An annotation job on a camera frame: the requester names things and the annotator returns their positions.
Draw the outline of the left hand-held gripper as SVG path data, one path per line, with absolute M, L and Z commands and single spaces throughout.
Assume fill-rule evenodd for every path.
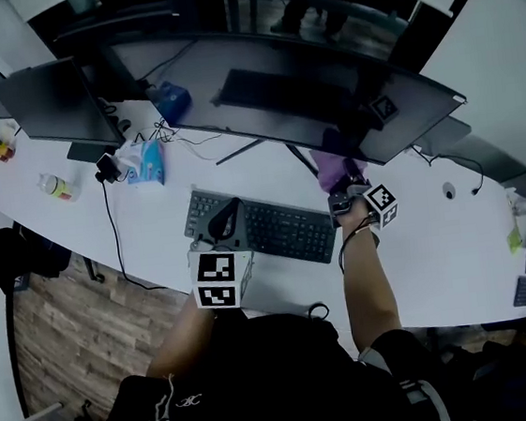
M 209 235 L 190 244 L 188 267 L 198 308 L 240 308 L 252 275 L 245 207 L 239 198 L 222 202 L 209 219 Z

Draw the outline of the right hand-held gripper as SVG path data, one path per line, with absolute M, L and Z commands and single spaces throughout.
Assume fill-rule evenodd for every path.
M 371 185 L 366 172 L 368 164 L 355 163 L 352 158 L 345 158 L 342 165 L 349 186 L 327 198 L 333 226 L 340 226 L 338 217 L 348 214 L 357 199 L 366 202 L 369 224 L 376 229 L 381 230 L 394 221 L 398 214 L 397 199 L 385 186 Z

